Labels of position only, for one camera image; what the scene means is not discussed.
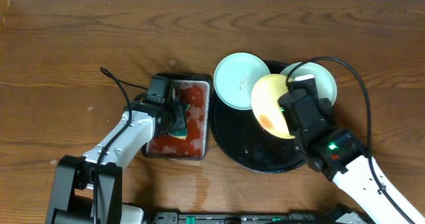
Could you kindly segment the green yellow sponge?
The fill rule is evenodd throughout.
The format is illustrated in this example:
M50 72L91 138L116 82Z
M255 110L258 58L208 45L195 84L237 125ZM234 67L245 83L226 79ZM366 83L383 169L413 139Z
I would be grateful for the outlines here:
M190 105L184 102L178 102L173 107L173 113L175 115L175 122L169 129L169 135L180 140L185 140L188 135L187 129L187 115L186 111Z

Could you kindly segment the yellow plate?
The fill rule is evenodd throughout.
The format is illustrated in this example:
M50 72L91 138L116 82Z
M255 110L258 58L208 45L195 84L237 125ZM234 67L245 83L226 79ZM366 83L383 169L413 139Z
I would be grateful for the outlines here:
M260 126L271 135L282 139L294 139L290 134L283 109L278 104L281 96L288 92L287 76L268 74L258 80L251 93L252 111Z

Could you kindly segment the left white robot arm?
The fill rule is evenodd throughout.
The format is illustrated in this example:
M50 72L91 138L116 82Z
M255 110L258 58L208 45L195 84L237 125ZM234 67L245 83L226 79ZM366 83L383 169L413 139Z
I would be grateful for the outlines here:
M144 211L122 201L123 172L155 136L185 129L187 105L174 86L150 88L128 101L121 120L80 157L63 156L55 171L47 223L141 223Z

